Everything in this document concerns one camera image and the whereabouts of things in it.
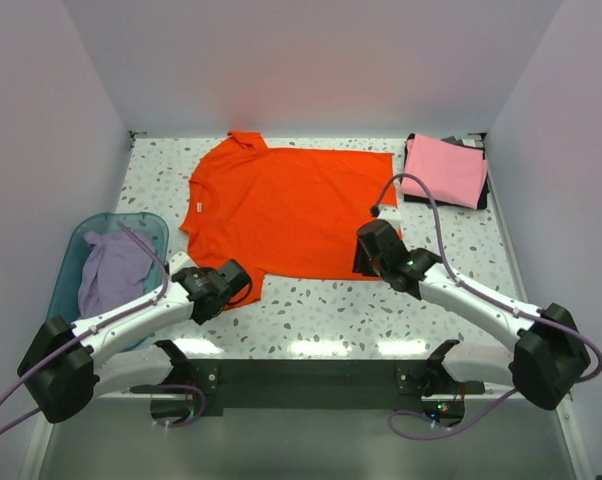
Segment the orange t shirt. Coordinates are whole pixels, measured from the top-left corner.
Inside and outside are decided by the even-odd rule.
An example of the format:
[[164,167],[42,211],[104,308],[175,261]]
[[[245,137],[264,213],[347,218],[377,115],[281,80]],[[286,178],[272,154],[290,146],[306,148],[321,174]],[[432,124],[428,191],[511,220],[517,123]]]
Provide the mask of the orange t shirt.
[[271,147],[232,131],[189,179],[187,252],[199,266],[234,259],[247,271],[236,307],[259,301],[268,275],[356,280],[356,231],[375,202],[396,205],[393,174],[388,152]]

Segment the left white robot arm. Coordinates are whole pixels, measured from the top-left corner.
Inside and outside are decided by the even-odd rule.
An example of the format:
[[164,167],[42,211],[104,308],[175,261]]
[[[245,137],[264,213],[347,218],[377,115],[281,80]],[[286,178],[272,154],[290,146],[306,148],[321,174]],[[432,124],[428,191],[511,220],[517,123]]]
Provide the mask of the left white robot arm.
[[249,274],[235,260],[214,269],[178,253],[162,275],[159,287],[114,310],[71,324],[61,317],[42,324],[17,374],[48,422],[64,422],[115,391],[145,385],[181,390],[188,380],[187,358],[173,342],[137,352],[131,345],[188,320],[202,325],[252,289]]

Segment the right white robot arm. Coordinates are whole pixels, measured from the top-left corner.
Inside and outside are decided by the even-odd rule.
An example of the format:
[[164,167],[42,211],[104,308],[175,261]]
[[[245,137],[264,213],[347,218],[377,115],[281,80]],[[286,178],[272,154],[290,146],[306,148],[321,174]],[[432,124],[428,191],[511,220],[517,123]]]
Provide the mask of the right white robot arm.
[[479,381],[516,389],[533,405],[553,410],[579,382],[591,359],[572,314],[552,303],[537,307],[504,296],[460,273],[427,249],[409,250],[387,221],[357,231],[354,270],[394,291],[444,308],[489,334],[496,347],[447,341],[431,355],[429,386],[450,392]]

